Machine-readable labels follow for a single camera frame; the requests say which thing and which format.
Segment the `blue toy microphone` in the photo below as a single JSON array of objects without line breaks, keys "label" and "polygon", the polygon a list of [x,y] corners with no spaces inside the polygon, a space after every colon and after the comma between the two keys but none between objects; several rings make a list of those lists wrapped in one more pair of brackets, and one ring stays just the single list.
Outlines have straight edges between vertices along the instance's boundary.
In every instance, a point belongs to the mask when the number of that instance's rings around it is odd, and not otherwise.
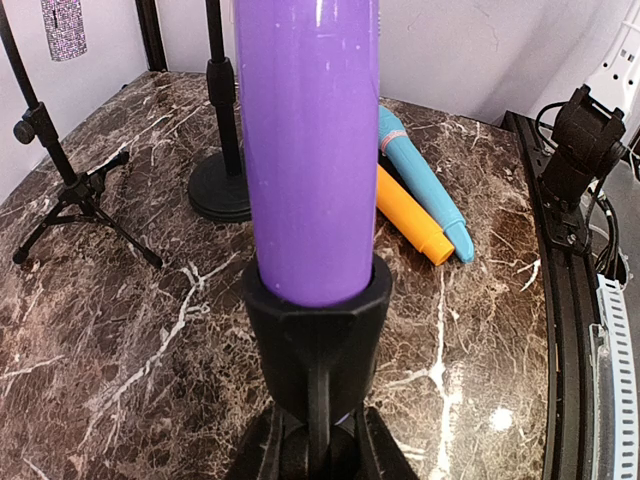
[{"label": "blue toy microphone", "polygon": [[410,193],[443,229],[458,259],[471,263],[475,248],[466,220],[420,151],[410,140],[401,120],[386,107],[379,106],[378,144]]}]

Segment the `orange toy microphone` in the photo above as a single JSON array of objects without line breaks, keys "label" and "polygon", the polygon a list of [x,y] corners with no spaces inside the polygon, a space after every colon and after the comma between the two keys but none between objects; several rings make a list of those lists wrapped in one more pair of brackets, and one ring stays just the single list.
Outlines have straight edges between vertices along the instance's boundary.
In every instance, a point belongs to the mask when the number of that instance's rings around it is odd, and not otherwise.
[{"label": "orange toy microphone", "polygon": [[435,266],[453,254],[454,246],[443,229],[381,165],[377,166],[377,208]]}]

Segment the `purple toy microphone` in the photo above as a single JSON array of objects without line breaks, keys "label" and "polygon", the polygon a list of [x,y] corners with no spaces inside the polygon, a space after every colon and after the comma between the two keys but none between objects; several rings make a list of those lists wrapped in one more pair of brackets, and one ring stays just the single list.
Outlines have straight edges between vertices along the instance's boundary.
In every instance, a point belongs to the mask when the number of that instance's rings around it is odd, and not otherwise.
[{"label": "purple toy microphone", "polygon": [[372,273],[379,5],[238,1],[243,140],[261,279],[305,307]]}]

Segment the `black round-base purple mic stand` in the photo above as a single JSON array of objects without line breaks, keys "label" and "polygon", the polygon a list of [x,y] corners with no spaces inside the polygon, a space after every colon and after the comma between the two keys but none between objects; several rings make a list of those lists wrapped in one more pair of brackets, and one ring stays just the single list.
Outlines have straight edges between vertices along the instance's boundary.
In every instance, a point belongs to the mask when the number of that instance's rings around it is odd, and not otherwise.
[{"label": "black round-base purple mic stand", "polygon": [[365,290],[330,307],[280,299],[263,284],[255,260],[242,274],[242,287],[275,402],[258,478],[380,478],[363,403],[392,292],[386,262],[374,257]]}]

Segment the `black round-base pink mic stand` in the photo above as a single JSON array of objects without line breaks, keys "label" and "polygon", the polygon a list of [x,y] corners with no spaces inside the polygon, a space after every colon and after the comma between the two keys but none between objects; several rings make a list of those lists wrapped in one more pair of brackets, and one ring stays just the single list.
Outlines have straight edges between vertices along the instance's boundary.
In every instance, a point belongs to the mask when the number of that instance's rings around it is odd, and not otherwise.
[{"label": "black round-base pink mic stand", "polygon": [[189,178],[188,199],[194,211],[210,221],[242,223],[251,219],[251,209],[236,128],[234,70],[224,50],[220,3],[206,0],[205,8],[211,54],[206,80],[221,151],[196,166]]}]

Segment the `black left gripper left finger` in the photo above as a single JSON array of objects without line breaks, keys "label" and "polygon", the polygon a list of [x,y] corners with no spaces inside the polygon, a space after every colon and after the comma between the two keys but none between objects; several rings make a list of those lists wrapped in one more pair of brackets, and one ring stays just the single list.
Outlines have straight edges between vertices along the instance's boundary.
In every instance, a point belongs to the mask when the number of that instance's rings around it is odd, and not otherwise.
[{"label": "black left gripper left finger", "polygon": [[225,479],[279,479],[283,438],[283,411],[268,407],[247,428]]}]

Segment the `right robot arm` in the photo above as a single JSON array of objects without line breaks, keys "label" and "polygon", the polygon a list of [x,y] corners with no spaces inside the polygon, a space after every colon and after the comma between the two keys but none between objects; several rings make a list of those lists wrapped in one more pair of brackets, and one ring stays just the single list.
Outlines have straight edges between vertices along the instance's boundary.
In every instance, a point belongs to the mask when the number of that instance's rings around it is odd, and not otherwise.
[{"label": "right robot arm", "polygon": [[549,104],[559,110],[551,136],[538,133],[553,149],[538,176],[542,196],[559,209],[572,211],[593,180],[602,181],[624,156],[624,121],[639,98],[639,3],[631,3],[611,46],[598,67],[565,102]]}]

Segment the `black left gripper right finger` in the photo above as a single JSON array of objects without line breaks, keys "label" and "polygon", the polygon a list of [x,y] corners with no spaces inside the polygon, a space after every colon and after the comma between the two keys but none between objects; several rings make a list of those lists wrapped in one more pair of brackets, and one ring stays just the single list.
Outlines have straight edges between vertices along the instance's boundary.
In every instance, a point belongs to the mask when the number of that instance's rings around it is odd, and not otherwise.
[{"label": "black left gripper right finger", "polygon": [[355,479],[418,479],[377,409],[356,410],[355,438],[359,455]]}]

